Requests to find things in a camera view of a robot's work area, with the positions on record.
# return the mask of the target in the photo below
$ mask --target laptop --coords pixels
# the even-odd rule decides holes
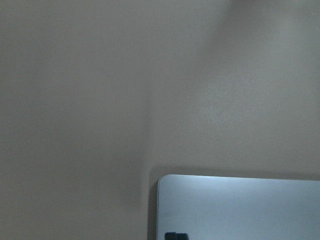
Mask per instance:
[[[320,181],[166,175],[157,240],[318,240]]]

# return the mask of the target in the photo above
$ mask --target wall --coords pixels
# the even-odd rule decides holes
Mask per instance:
[[[154,239],[168,173],[320,180],[319,1],[1,5],[1,239]]]

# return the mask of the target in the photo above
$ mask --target silver laptop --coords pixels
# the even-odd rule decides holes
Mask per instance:
[[[158,240],[319,240],[320,181],[166,175]]]

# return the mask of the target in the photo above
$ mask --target metal surface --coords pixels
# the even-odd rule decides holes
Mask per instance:
[[[157,217],[158,240],[316,240],[320,181],[166,175]]]

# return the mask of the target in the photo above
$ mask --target white wall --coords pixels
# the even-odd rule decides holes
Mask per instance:
[[[3,1],[0,239],[153,239],[168,173],[320,180],[319,7]]]

